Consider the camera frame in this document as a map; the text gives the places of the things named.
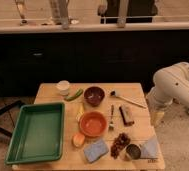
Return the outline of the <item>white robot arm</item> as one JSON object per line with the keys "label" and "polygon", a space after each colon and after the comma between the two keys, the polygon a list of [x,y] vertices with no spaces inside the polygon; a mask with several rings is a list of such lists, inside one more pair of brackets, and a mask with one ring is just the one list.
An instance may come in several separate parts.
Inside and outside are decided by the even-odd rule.
{"label": "white robot arm", "polygon": [[154,86],[146,96],[152,126],[159,124],[173,100],[177,100],[189,110],[188,62],[179,62],[159,69],[153,75],[153,83]]}

